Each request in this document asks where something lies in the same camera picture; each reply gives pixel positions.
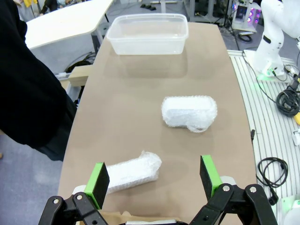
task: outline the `floor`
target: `floor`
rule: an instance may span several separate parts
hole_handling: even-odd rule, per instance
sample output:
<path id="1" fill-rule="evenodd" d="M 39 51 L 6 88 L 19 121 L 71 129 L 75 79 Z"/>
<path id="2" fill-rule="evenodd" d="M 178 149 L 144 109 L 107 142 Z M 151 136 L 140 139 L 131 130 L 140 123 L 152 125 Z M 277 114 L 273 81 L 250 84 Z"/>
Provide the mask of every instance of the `floor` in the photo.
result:
<path id="1" fill-rule="evenodd" d="M 254 84 L 256 84 L 255 75 L 244 61 L 241 51 L 228 50 L 228 55 L 230 56 L 240 85 L 249 121 L 249 130 L 255 130 L 253 150 L 256 165 L 267 157 L 283 159 L 288 164 L 289 173 L 286 182 L 276 188 L 276 194 L 279 199 L 299 196 L 300 147 L 294 145 L 291 137 L 292 132 L 298 129 L 296 121 L 293 117 L 287 117 L 280 113 L 276 105 L 272 103 L 257 86 L 253 88 Z M 282 59 L 285 65 L 294 64 L 293 60 L 287 58 Z M 260 86 L 266 90 L 269 97 L 276 99 L 278 93 L 284 90 L 291 80 L 290 77 L 287 77 L 286 82 L 280 82 L 276 78 L 269 78 L 261 82 Z M 275 180 L 275 178 L 281 175 L 281 172 L 278 165 L 271 164 L 266 174 L 270 180 Z M 264 191 L 268 197 L 271 196 L 269 187 L 264 186 Z M 272 208 L 277 217 L 278 224 L 280 224 L 285 210 L 282 210 L 283 207 L 281 207 L 279 203 Z"/>
<path id="2" fill-rule="evenodd" d="M 119 15 L 160 12 L 159 5 L 155 5 L 157 10 L 153 12 L 140 8 L 140 5 L 140 3 L 113 3 L 107 16 L 112 22 Z M 182 3 L 167 4 L 167 12 L 186 14 Z M 220 31 L 227 49 L 237 50 L 233 36 L 224 28 L 220 28 Z M 241 50 L 259 45 L 263 27 L 258 25 L 257 31 L 251 36 L 252 43 L 238 41 Z M 58 73 L 62 72 L 75 58 L 92 50 L 91 38 L 81 36 L 44 46 L 34 50 L 33 53 L 54 73 Z M 296 61 L 298 52 L 296 41 L 285 35 L 281 56 Z M 0 224 L 38 224 L 47 199 L 57 194 L 62 163 L 53 162 L 41 153 L 28 146 L 20 145 L 5 135 L 0 135 L 0 152 L 4 155 L 0 160 L 0 191 L 2 192 Z"/>

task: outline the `bubble wrap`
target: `bubble wrap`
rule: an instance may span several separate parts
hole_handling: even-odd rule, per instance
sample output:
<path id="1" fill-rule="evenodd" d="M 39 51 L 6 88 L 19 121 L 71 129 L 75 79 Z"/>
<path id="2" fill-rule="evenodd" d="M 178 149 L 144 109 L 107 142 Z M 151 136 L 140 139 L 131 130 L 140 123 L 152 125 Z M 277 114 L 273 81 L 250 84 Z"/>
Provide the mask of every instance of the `bubble wrap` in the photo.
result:
<path id="1" fill-rule="evenodd" d="M 217 104 L 209 96 L 165 97 L 161 113 L 170 127 L 187 127 L 200 133 L 213 123 L 217 116 Z"/>
<path id="2" fill-rule="evenodd" d="M 161 163 L 158 155 L 142 151 L 139 158 L 108 166 L 110 181 L 107 193 L 157 180 Z"/>

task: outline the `equipment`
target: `equipment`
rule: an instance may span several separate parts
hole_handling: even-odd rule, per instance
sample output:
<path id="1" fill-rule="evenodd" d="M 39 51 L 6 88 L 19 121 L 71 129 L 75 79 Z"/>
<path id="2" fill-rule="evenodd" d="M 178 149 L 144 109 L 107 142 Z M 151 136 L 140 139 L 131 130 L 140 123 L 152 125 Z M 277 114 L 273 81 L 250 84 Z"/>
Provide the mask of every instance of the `equipment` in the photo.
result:
<path id="1" fill-rule="evenodd" d="M 231 13 L 232 0 L 183 0 L 190 22 L 224 25 Z"/>
<path id="2" fill-rule="evenodd" d="M 256 26 L 261 14 L 261 8 L 257 3 L 250 1 L 234 0 L 232 4 L 234 10 L 232 28 L 235 30 L 245 30 L 256 33 Z"/>
<path id="3" fill-rule="evenodd" d="M 222 184 L 210 156 L 201 156 L 200 176 L 208 203 L 189 225 L 218 225 L 226 213 L 238 214 L 244 225 L 277 225 L 260 185 L 252 184 L 241 189 L 237 185 Z M 107 225 L 96 208 L 103 205 L 108 183 L 105 164 L 96 164 L 87 185 L 88 190 L 71 195 L 66 200 L 60 196 L 50 197 L 39 225 L 74 225 L 76 221 L 83 221 L 86 225 Z M 172 225 L 187 224 L 176 221 Z"/>
<path id="4" fill-rule="evenodd" d="M 249 62 L 256 71 L 265 76 L 284 75 L 284 65 L 279 56 L 284 42 L 282 31 L 295 38 L 300 48 L 300 1 L 262 0 L 261 8 L 264 32 L 257 51 Z"/>

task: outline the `screw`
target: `screw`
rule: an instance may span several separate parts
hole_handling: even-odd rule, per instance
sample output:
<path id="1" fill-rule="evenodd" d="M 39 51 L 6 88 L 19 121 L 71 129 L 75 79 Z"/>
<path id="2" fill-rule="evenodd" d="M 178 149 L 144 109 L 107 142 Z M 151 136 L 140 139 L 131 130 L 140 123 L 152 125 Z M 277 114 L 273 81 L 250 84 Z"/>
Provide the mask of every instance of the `screw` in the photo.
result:
<path id="1" fill-rule="evenodd" d="M 230 187 L 228 187 L 227 185 L 225 185 L 224 187 L 223 187 L 223 191 L 229 191 L 230 190 Z"/>
<path id="2" fill-rule="evenodd" d="M 250 192 L 252 192 L 252 193 L 256 192 L 256 187 L 251 187 Z"/>

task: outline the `plastic container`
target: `plastic container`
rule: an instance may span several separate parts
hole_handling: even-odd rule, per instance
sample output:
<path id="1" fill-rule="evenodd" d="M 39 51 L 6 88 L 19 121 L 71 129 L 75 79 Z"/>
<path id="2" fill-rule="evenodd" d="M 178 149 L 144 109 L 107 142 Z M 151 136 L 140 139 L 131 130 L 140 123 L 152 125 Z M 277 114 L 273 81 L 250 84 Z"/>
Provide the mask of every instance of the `plastic container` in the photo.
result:
<path id="1" fill-rule="evenodd" d="M 181 14 L 136 14 L 117 17 L 107 39 L 118 55 L 181 54 L 188 21 Z"/>

